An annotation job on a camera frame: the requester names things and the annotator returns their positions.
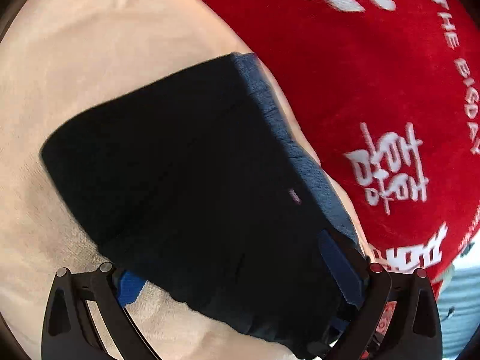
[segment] blue fabric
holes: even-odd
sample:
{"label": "blue fabric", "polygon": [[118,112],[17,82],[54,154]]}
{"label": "blue fabric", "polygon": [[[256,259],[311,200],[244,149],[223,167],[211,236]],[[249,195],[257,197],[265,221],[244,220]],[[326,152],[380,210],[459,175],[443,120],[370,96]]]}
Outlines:
{"label": "blue fabric", "polygon": [[145,285],[146,280],[134,275],[130,271],[126,271],[118,282],[117,300],[121,307],[135,302],[140,291]]}
{"label": "blue fabric", "polygon": [[258,69],[255,54],[234,54],[233,59],[245,81],[249,95],[256,100],[266,122],[284,146],[290,161],[329,222],[337,231],[346,235],[358,245],[357,233],[350,217],[343,208],[325,173],[302,147],[290,137],[288,127],[275,104],[274,95]]}
{"label": "blue fabric", "polygon": [[362,280],[328,231],[322,230],[318,234],[318,247],[345,301],[360,309],[364,300]]}

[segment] beige cloth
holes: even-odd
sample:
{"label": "beige cloth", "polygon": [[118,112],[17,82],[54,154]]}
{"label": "beige cloth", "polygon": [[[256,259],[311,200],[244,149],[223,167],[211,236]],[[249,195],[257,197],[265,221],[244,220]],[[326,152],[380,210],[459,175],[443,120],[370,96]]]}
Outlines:
{"label": "beige cloth", "polygon": [[[89,271],[105,260],[58,198],[39,161],[41,145],[83,110],[232,51],[250,50],[199,0],[28,0],[16,17],[0,43],[0,311],[33,360],[55,271]],[[293,135],[318,161],[266,73]],[[334,186],[368,247],[349,198]],[[294,358],[151,284],[128,309],[167,360]],[[100,334],[121,358],[104,327]]]}

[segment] red fabric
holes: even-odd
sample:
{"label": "red fabric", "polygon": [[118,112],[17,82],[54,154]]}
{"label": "red fabric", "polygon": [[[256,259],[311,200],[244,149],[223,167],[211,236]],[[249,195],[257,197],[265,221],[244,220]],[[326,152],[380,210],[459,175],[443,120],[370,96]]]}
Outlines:
{"label": "red fabric", "polygon": [[[344,11],[328,0],[204,1],[273,72],[323,168],[351,197],[381,261],[403,272],[425,266],[431,279],[441,273],[476,233],[479,218],[480,154],[471,148],[480,144],[480,134],[470,137],[467,123],[480,116],[469,118],[465,110],[467,85],[476,84],[464,83],[454,62],[465,59],[467,77],[480,81],[479,31],[458,0],[446,0],[449,9],[432,0],[392,0],[394,9],[388,0],[354,0],[364,10],[353,12],[345,11],[345,1]],[[454,30],[438,12],[452,16]],[[457,34],[459,46],[447,44],[447,30]],[[474,116],[475,93],[469,93]],[[406,138],[412,124],[423,142],[418,151],[429,180],[426,201],[420,192],[413,201],[407,182],[408,199],[390,195],[390,214],[382,198],[377,205],[367,202],[364,187],[379,190],[379,184],[373,179],[359,185],[345,156],[369,151],[361,123],[375,145],[387,132],[396,133],[393,144],[400,153],[400,137]],[[401,173],[419,181],[415,156],[406,153],[411,166],[401,158],[396,172],[383,155],[386,188]],[[376,170],[373,164],[369,168]],[[440,250],[429,251],[429,241],[434,245],[445,230]]]}

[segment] red patterned fabric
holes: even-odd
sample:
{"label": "red patterned fabric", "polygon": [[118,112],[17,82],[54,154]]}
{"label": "red patterned fabric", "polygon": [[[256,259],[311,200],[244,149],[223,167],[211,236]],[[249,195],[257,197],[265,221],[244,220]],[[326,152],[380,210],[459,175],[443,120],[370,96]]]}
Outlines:
{"label": "red patterned fabric", "polygon": [[379,261],[438,276],[480,219],[480,39],[458,0],[204,1],[273,72]]}

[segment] folded black fabric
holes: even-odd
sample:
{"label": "folded black fabric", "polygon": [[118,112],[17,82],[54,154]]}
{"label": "folded black fabric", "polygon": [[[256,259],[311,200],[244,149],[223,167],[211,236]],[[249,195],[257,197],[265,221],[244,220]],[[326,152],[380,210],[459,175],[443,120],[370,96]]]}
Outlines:
{"label": "folded black fabric", "polygon": [[238,332],[313,357],[306,345],[343,304],[318,250],[332,226],[231,56],[77,115],[41,156],[101,254]]}

